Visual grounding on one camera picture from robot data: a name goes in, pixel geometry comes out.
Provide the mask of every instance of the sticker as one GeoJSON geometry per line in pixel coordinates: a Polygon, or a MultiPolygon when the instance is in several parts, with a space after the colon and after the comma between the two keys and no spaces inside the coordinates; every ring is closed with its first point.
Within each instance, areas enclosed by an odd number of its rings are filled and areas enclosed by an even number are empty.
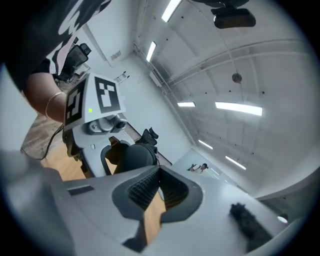
{"type": "Polygon", "coordinates": [[[103,114],[112,111],[119,111],[120,104],[116,84],[99,77],[95,77],[94,80],[100,112],[103,114]]]}
{"type": "Polygon", "coordinates": [[[82,118],[82,103],[85,84],[86,80],[83,80],[68,93],[65,108],[65,126],[82,118]]]}

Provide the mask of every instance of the black camera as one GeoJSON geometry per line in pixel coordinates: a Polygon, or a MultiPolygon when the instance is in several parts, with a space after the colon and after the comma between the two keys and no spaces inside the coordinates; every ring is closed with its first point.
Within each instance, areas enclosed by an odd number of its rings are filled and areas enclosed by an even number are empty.
{"type": "Polygon", "coordinates": [[[218,29],[254,27],[256,18],[246,8],[238,7],[246,4],[249,0],[193,0],[213,7],[214,25],[218,29]]]}

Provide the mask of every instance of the ceiling beam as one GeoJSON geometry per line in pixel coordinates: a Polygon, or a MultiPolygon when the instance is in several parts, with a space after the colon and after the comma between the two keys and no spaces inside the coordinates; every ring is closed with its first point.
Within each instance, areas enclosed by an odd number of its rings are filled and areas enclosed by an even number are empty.
{"type": "MultiPolygon", "coordinates": [[[[176,89],[179,90],[180,94],[183,94],[182,93],[182,90],[181,88],[185,88],[183,86],[177,86],[175,87],[176,89]]],[[[212,93],[208,93],[208,94],[200,94],[200,95],[192,95],[191,93],[191,96],[190,94],[189,95],[186,95],[185,97],[182,97],[181,98],[181,101],[182,102],[186,102],[186,101],[190,101],[190,102],[196,102],[196,101],[210,101],[212,103],[215,103],[215,102],[219,102],[219,101],[228,101],[229,97],[231,96],[232,94],[231,93],[221,93],[221,94],[212,94],[212,93]]],[[[260,103],[255,100],[257,98],[256,94],[255,93],[246,93],[245,94],[247,97],[250,97],[250,103],[252,104],[256,104],[256,105],[260,105],[260,103]]]]}
{"type": "MultiPolygon", "coordinates": [[[[231,48],[229,51],[230,52],[234,52],[234,51],[238,51],[238,50],[245,50],[245,49],[249,49],[250,47],[254,47],[254,46],[260,46],[260,45],[267,45],[267,44],[287,44],[287,43],[300,43],[300,44],[304,44],[303,41],[298,40],[298,39],[275,39],[275,40],[267,40],[267,41],[259,41],[259,42],[254,42],[254,43],[249,43],[249,44],[245,44],[239,47],[234,47],[231,48]]],[[[223,50],[221,52],[219,52],[218,54],[215,54],[213,56],[210,56],[209,58],[206,58],[205,60],[193,65],[192,67],[186,69],[185,71],[181,72],[180,74],[174,75],[172,76],[167,82],[170,83],[173,80],[176,80],[177,78],[183,76],[184,74],[186,74],[187,72],[191,71],[192,69],[195,69],[203,64],[205,64],[206,62],[213,60],[217,57],[220,57],[222,55],[227,55],[228,51],[227,50],[223,50]]]]}
{"type": "Polygon", "coordinates": [[[148,8],[149,0],[140,0],[138,16],[135,24],[135,41],[139,45],[141,43],[142,29],[148,8]]]}
{"type": "MultiPolygon", "coordinates": [[[[261,52],[261,53],[254,53],[254,54],[249,54],[249,55],[244,55],[244,56],[241,56],[241,57],[236,57],[233,59],[233,61],[239,61],[239,60],[244,60],[244,59],[249,59],[251,57],[261,57],[261,56],[280,56],[280,55],[289,55],[289,56],[303,56],[303,57],[311,57],[310,54],[308,53],[304,53],[304,52],[296,52],[296,51],[270,51],[270,52],[261,52]]],[[[170,86],[176,86],[177,84],[183,82],[184,80],[187,80],[195,75],[198,75],[198,74],[201,74],[202,72],[205,72],[207,70],[210,70],[210,69],[213,69],[213,68],[216,68],[216,67],[219,67],[221,65],[224,65],[224,64],[229,64],[229,63],[232,63],[232,60],[231,59],[228,59],[228,60],[225,60],[225,61],[222,61],[222,62],[219,62],[217,64],[213,64],[213,65],[210,65],[210,66],[207,66],[206,68],[204,69],[201,69],[199,71],[196,71],[190,75],[188,75],[187,77],[173,83],[173,84],[170,84],[170,86]]]]}
{"type": "Polygon", "coordinates": [[[193,119],[197,120],[197,121],[201,121],[204,123],[207,123],[211,126],[219,126],[219,127],[223,127],[223,128],[229,128],[229,126],[234,126],[234,125],[239,125],[239,122],[225,122],[225,121],[211,121],[212,119],[216,119],[215,117],[211,117],[211,118],[201,118],[198,115],[196,116],[192,116],[193,119]]]}
{"type": "MultiPolygon", "coordinates": [[[[258,74],[257,74],[257,70],[256,70],[256,65],[254,62],[254,58],[251,55],[250,58],[250,64],[251,64],[251,68],[253,71],[253,77],[254,77],[254,85],[255,85],[255,89],[256,89],[256,96],[259,99],[260,96],[260,86],[259,86],[259,81],[258,81],[258,74]]],[[[256,127],[255,127],[255,133],[254,133],[254,140],[252,143],[252,147],[251,147],[251,152],[254,150],[255,146],[256,146],[256,141],[257,141],[257,137],[258,137],[258,132],[259,132],[259,125],[260,125],[260,120],[258,120],[256,127]]]]}
{"type": "Polygon", "coordinates": [[[216,85],[216,83],[214,81],[214,78],[213,78],[212,74],[208,70],[205,71],[205,73],[209,77],[209,80],[210,80],[210,82],[212,84],[212,88],[213,88],[214,94],[217,95],[218,94],[218,87],[217,87],[217,85],[216,85]]]}

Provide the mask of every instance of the ceiling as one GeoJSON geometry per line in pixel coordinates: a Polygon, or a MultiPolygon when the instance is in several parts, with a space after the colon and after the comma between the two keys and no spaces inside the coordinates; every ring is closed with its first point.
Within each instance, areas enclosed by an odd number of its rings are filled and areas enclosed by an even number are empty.
{"type": "MultiPolygon", "coordinates": [[[[107,8],[84,26],[84,29],[88,26],[89,32],[88,29],[85,32],[89,39],[96,42],[93,47],[110,65],[115,65],[115,62],[124,60],[132,53],[138,9],[139,0],[112,0],[107,8]],[[118,51],[120,56],[112,59],[112,55],[118,51]]],[[[90,62],[99,61],[90,55],[90,62]]]]}
{"type": "Polygon", "coordinates": [[[222,30],[213,25],[209,6],[189,0],[164,22],[169,2],[140,1],[135,44],[147,55],[156,42],[150,62],[192,140],[198,147],[204,147],[198,140],[211,145],[213,150],[205,148],[210,154],[256,182],[291,167],[319,138],[320,128],[319,78],[300,32],[267,1],[243,6],[254,14],[255,27],[222,30]],[[236,71],[241,84],[232,81],[236,71]],[[190,101],[195,108],[177,105],[190,101]],[[263,114],[217,109],[216,101],[260,106],[263,114]]]}

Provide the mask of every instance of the person's arm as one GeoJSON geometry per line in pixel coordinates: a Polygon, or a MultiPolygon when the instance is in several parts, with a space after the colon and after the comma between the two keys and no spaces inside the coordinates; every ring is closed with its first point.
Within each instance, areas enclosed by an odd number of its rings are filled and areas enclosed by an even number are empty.
{"type": "Polygon", "coordinates": [[[195,164],[192,168],[193,172],[195,172],[196,170],[198,170],[201,167],[201,165],[199,164],[195,164]]]}
{"type": "MultiPolygon", "coordinates": [[[[52,74],[34,73],[27,80],[23,93],[30,105],[38,112],[46,115],[48,101],[56,93],[61,92],[52,74]]],[[[61,93],[54,97],[48,107],[47,115],[53,120],[63,123],[67,96],[61,93]]]]}

